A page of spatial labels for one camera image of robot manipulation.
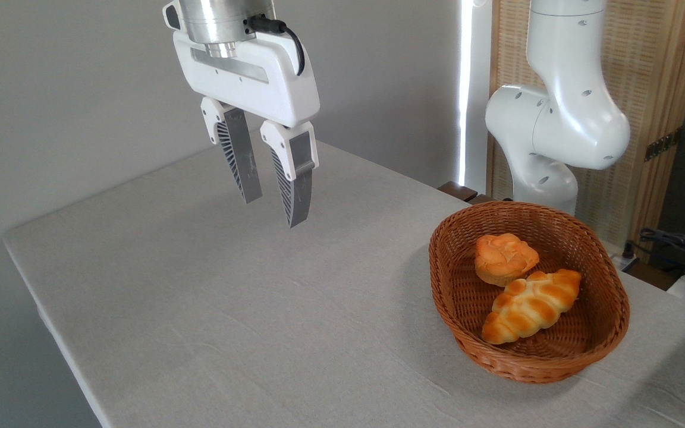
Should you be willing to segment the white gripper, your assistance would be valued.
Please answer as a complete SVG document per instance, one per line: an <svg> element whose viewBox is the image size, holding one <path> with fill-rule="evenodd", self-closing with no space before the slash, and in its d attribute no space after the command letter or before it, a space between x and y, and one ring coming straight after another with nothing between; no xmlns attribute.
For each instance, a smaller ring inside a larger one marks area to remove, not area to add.
<svg viewBox="0 0 685 428"><path fill-rule="evenodd" d="M275 17L272 2L170 2L163 8L183 75L207 96L201 111L211 142L223 150L245 203L263 193L244 111L269 119L259 131L271 148L293 228L307 219L313 169L320 165L315 131L306 122L320 111L320 98L300 41L255 28Z"/></svg>

